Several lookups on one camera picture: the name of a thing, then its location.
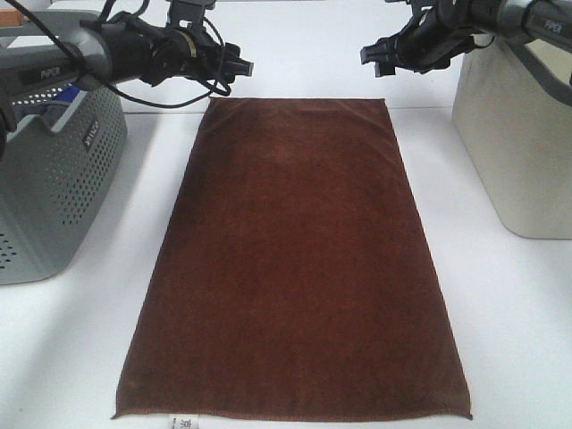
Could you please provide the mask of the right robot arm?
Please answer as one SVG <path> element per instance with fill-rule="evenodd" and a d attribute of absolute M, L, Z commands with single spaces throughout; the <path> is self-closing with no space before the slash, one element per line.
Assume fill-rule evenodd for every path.
<path fill-rule="evenodd" d="M 481 49 L 475 36 L 488 33 L 525 45 L 536 39 L 571 50 L 569 1 L 408 1 L 412 17 L 396 34 L 360 51 L 377 77 L 398 68 L 425 74 L 450 67 L 452 58 Z"/>

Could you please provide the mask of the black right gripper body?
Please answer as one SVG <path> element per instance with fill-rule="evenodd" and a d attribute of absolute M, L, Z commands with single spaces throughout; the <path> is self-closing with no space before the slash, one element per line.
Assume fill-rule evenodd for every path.
<path fill-rule="evenodd" d="M 468 4 L 437 4 L 379 40 L 377 74 L 394 75 L 398 68 L 419 73 L 446 69 L 452 58 L 476 49 L 474 34 Z"/>

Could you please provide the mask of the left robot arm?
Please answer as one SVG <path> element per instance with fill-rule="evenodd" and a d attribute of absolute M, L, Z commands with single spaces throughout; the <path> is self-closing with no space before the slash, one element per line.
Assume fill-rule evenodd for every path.
<path fill-rule="evenodd" d="M 238 76 L 251 76 L 254 65 L 241 58 L 240 48 L 225 43 L 204 6 L 194 4 L 182 28 L 173 22 L 157 27 L 136 13 L 101 13 L 94 20 L 80 17 L 55 36 L 37 16 L 29 20 L 53 40 L 50 46 L 8 49 L 1 56 L 1 140 L 16 131 L 13 102 L 41 88 L 71 83 L 84 91 L 141 80 L 152 87 L 167 79 L 194 80 L 209 94 L 227 97 Z"/>

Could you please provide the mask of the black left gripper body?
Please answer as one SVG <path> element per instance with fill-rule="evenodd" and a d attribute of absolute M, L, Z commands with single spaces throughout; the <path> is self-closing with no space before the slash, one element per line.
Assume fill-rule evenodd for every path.
<path fill-rule="evenodd" d="M 215 41 L 205 29 L 157 27 L 124 11 L 102 14 L 102 40 L 109 84 L 141 80 L 155 87 L 182 77 L 212 87 L 241 75 L 240 48 Z"/>

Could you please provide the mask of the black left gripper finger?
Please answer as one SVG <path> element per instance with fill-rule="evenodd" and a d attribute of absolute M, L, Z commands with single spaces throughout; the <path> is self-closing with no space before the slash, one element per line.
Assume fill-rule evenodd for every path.
<path fill-rule="evenodd" d="M 238 58 L 230 62 L 230 73 L 233 76 L 251 76 L 254 71 L 252 62 Z"/>

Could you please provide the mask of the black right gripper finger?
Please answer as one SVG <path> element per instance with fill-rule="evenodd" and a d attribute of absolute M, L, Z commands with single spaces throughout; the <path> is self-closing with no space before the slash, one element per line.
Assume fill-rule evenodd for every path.
<path fill-rule="evenodd" d="M 373 44 L 364 46 L 360 50 L 360 62 L 362 65 L 367 63 L 386 63 L 388 58 L 388 47 L 386 44 Z"/>

